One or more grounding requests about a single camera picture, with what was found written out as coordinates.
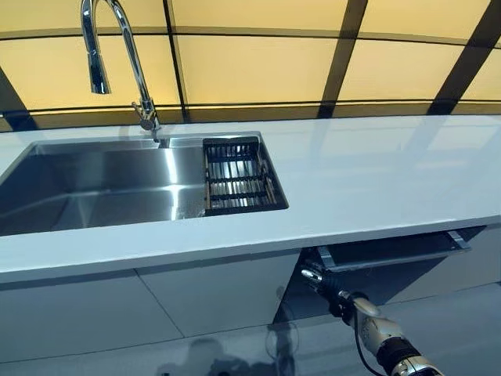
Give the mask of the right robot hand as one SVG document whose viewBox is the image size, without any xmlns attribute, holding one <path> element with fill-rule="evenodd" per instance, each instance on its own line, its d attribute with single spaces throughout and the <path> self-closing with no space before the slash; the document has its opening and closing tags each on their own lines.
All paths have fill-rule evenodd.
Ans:
<svg viewBox="0 0 501 376">
<path fill-rule="evenodd" d="M 304 262 L 300 266 L 301 275 L 307 284 L 325 300 L 335 300 L 340 291 L 339 284 L 334 274 L 320 264 Z"/>
</svg>

